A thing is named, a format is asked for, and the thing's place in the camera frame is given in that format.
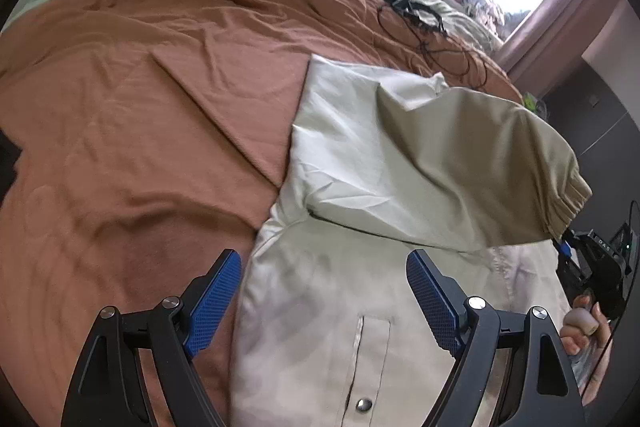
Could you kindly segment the right hand with bandaged finger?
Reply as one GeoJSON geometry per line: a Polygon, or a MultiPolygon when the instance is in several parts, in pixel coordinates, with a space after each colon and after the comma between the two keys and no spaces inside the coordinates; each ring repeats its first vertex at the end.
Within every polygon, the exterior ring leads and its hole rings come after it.
{"type": "Polygon", "coordinates": [[[563,319],[560,339],[568,355],[581,357],[587,353],[587,376],[578,386],[582,404],[593,402],[600,391],[611,360],[613,343],[610,321],[602,313],[599,303],[589,294],[573,301],[572,311],[563,319]]]}

